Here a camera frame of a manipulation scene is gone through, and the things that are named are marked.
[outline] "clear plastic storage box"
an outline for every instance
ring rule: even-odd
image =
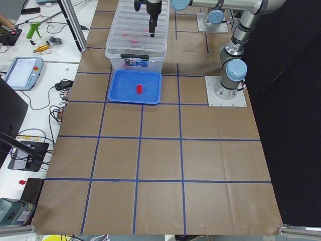
[[[146,5],[142,4],[136,12],[134,0],[119,0],[105,53],[114,70],[162,72],[170,21],[169,0],[162,1],[154,38],[148,31],[149,17]]]

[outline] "table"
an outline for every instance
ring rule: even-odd
[[[72,0],[72,3],[77,3],[79,0]],[[77,14],[78,21],[81,25],[90,28],[91,22],[93,20],[93,15],[96,9],[98,1],[88,1],[81,3],[74,7],[75,12]],[[26,6],[27,8],[39,7],[36,4],[36,1],[29,1]],[[17,21],[17,24],[23,23],[25,20],[37,17],[39,15],[42,16],[51,16],[60,11],[58,4],[53,4],[52,7],[47,8],[45,6],[41,6],[40,14],[28,14],[21,15]],[[35,21],[41,21],[44,17],[35,18]],[[65,23],[63,14],[60,14],[52,19],[53,22],[62,22]],[[40,26],[40,35],[42,38],[39,38],[37,33],[34,33],[33,40],[37,43],[36,45],[31,45],[29,40],[26,39],[27,33],[30,29],[30,24],[20,25],[19,28],[22,29],[22,33],[19,36],[16,44],[14,46],[9,46],[9,49],[5,53],[0,53],[0,61],[3,60],[13,60],[16,56],[29,56],[29,57],[42,57],[45,62],[64,62],[64,63],[79,63],[81,54],[75,44],[75,41],[72,37],[70,29],[68,26],[64,27],[62,31],[58,34],[49,34],[46,32],[47,28],[46,23],[41,24]],[[50,32],[59,32],[61,28],[64,26],[63,24],[52,24],[54,28],[49,28]],[[88,37],[87,30],[83,31],[85,38]],[[63,40],[63,44],[61,46],[52,47],[51,54],[41,54],[41,53],[33,53],[32,51],[36,49],[37,46],[45,44],[46,40],[50,37],[54,36],[56,38],[61,38]],[[1,52],[3,52],[7,47],[3,46],[1,48]]]
[[[11,61],[2,61],[0,64],[0,71],[7,71],[10,65]],[[78,64],[44,63],[44,67],[35,87],[31,91],[24,91],[25,94],[31,98],[32,107],[41,108],[45,106],[48,103],[47,92],[49,88],[65,78],[73,80],[75,78],[77,68]],[[20,91],[17,93],[22,99],[24,99],[25,102],[29,103],[27,97],[21,94]],[[50,105],[59,105],[59,103],[62,101],[59,93],[60,92],[56,91],[55,89],[51,90]],[[20,131],[29,128],[38,128],[43,130],[48,138],[52,138],[49,129],[48,115],[49,107],[37,111],[28,108],[27,115],[20,128]],[[56,124],[53,119],[51,119],[51,126],[55,140],[57,138],[60,126]],[[40,131],[27,131],[22,133],[22,135],[43,136]],[[49,150],[52,150],[52,143],[48,143],[50,144]],[[48,162],[50,159],[51,155],[46,154],[44,162]],[[47,172],[43,169],[40,169],[39,172],[10,170],[7,168],[10,160],[10,156],[7,156],[3,166],[0,169],[0,197],[20,199],[24,185],[19,184],[19,181],[26,181],[28,178],[45,178]]]
[[[173,13],[160,104],[113,103],[102,46],[115,3],[97,6],[33,219],[39,233],[275,234],[282,220],[249,96],[246,108],[207,105],[204,76],[221,75],[229,37],[198,34],[199,8]]]

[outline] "box label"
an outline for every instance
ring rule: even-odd
[[[148,60],[141,60],[138,58],[124,59],[126,66],[148,67]]]
[[[17,222],[24,222],[27,220],[31,211],[23,211],[20,217],[18,218]]]

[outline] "grid of blue tape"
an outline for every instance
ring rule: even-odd
[[[108,12],[108,13],[114,13],[115,11],[96,11],[96,12]],[[177,32],[193,32],[193,31],[177,31],[177,14],[176,12],[174,14],[171,14],[175,16],[175,34],[177,39]],[[110,28],[91,28],[91,29],[110,29]],[[209,47],[208,47],[208,40],[207,35],[205,34],[206,38],[206,47],[207,47],[207,53],[209,53]],[[96,48],[96,47],[90,47],[92,49],[103,49],[103,48]],[[108,79],[108,86],[112,77],[112,73],[93,73],[93,72],[77,72],[81,74],[105,74],[109,75]],[[187,226],[186,226],[186,209],[185,209],[185,183],[255,183],[255,184],[271,184],[270,181],[222,181],[222,180],[185,180],[184,179],[184,160],[183,160],[183,141],[244,141],[244,142],[259,142],[259,139],[198,139],[198,138],[183,138],[182,137],[182,115],[181,115],[181,106],[182,105],[205,105],[207,104],[186,104],[181,103],[181,97],[180,97],[180,77],[203,77],[200,75],[179,75],[179,65],[177,64],[177,74],[164,74],[163,76],[175,76],[177,77],[177,85],[178,85],[178,103],[160,103],[160,104],[166,104],[166,105],[178,105],[179,108],[179,129],[180,129],[180,137],[179,138],[152,138],[152,137],[142,137],[142,125],[143,125],[143,109],[144,105],[141,105],[141,115],[140,115],[140,131],[139,131],[139,137],[113,137],[113,136],[101,136],[101,130],[102,130],[102,124],[103,119],[105,115],[105,107],[108,103],[112,103],[111,101],[108,101],[107,94],[108,89],[105,96],[105,101],[81,101],[81,100],[74,100],[69,102],[86,102],[86,103],[104,103],[104,109],[101,117],[101,123],[99,127],[99,134],[98,136],[67,136],[67,135],[59,135],[59,137],[78,137],[78,138],[97,138],[97,144],[96,144],[96,150],[91,170],[90,178],[46,178],[46,180],[65,180],[65,181],[89,181],[89,187],[87,192],[87,199],[86,199],[86,205],[85,205],[85,211],[83,215],[83,221],[81,226],[81,233],[84,231],[85,223],[86,223],[86,215],[87,215],[87,209],[88,209],[88,203],[89,203],[89,197],[90,197],[90,191],[91,191],[91,185],[92,182],[135,182],[135,196],[134,196],[134,213],[133,213],[133,228],[132,228],[132,234],[135,234],[136,229],[136,210],[137,210],[137,194],[138,194],[138,188],[140,182],[171,182],[171,183],[181,183],[182,184],[182,202],[183,202],[183,227],[184,227],[184,234],[187,234]],[[102,179],[102,178],[93,178],[94,169],[95,169],[95,162],[98,152],[98,146],[100,139],[103,138],[113,138],[113,139],[137,139],[138,141],[138,155],[137,155],[137,168],[136,168],[136,178],[135,179]],[[181,180],[152,180],[152,179],[139,179],[139,161],[140,161],[140,146],[141,146],[141,140],[179,140],[180,141],[180,153],[181,153],[181,173],[182,178]]]

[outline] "metal frame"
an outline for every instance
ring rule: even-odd
[[[72,36],[76,42],[77,48],[81,52],[87,51],[88,45],[86,38],[81,30],[75,10],[70,0],[57,0],[59,7],[67,21]]]
[[[308,238],[313,240],[321,240],[321,231],[306,230],[308,227],[289,226],[285,225],[278,227],[280,235],[287,237]]]
[[[18,226],[18,227],[2,227],[0,228],[0,237],[29,234],[34,232],[36,232],[36,227],[34,225]]]

